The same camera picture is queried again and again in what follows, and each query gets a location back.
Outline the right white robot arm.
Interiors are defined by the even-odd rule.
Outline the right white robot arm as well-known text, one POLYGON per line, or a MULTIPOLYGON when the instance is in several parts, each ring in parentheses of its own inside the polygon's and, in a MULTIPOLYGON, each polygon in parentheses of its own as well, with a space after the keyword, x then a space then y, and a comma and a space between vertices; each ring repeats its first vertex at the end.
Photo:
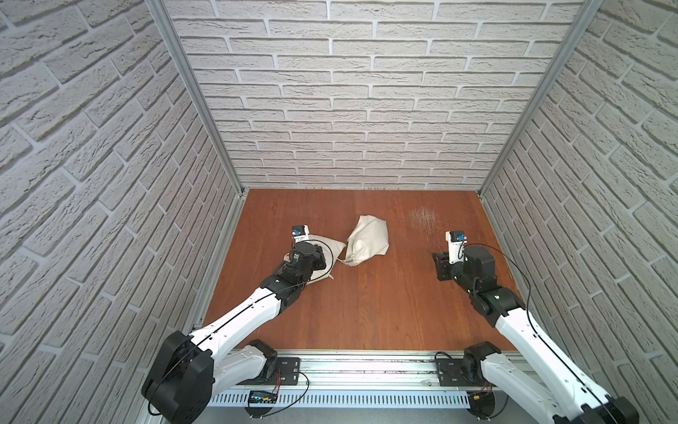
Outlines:
POLYGON ((486 341, 464 350, 464 381, 504 391, 539 423, 638 423, 637 408, 595 383, 540 329, 527 302, 498 283, 493 251, 487 245, 450 241, 448 252, 433 255, 436 277, 466 292, 473 309, 517 348, 537 376, 517 369, 486 341))

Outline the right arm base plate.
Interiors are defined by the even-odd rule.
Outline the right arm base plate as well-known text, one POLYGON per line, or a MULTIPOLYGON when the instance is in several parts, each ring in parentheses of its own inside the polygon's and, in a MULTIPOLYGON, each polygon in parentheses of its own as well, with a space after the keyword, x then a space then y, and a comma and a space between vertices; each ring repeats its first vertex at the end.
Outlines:
POLYGON ((441 387, 482 387, 487 384, 480 363, 471 356, 464 358, 436 356, 434 364, 441 387))

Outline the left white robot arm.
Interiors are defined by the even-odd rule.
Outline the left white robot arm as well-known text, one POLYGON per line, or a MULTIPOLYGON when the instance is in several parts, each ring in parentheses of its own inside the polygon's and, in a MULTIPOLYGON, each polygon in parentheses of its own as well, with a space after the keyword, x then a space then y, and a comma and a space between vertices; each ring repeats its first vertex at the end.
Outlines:
POLYGON ((148 414, 170 423, 192 423, 216 394, 243 382, 268 382, 277 352, 254 340, 233 350, 297 301, 308 284, 329 276, 337 257, 318 238, 297 241, 260 286, 213 323, 185 334, 174 331, 162 341, 141 386, 148 414))

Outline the cream cloth soil bag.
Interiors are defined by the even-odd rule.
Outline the cream cloth soil bag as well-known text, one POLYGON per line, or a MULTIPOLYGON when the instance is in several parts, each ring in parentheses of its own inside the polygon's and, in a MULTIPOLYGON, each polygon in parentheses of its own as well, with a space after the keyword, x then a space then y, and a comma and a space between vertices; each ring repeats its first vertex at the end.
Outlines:
POLYGON ((389 249, 387 222, 374 216, 360 216, 358 224, 347 240, 342 263, 355 267, 389 249))
POLYGON ((307 241, 322 249, 325 261, 325 267, 321 270, 314 270, 308 284, 315 284, 324 279, 332 278, 332 270, 337 263, 338 256, 344 252, 346 244, 338 240, 332 240, 317 235, 310 235, 307 241))

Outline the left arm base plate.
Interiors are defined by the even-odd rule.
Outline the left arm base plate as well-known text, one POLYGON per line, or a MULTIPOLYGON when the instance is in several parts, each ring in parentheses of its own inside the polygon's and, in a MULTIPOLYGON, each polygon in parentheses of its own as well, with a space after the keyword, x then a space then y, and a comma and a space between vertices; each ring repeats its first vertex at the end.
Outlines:
POLYGON ((256 378, 244 382, 247 385, 297 386, 301 359, 299 357, 277 357, 275 363, 270 360, 256 378))

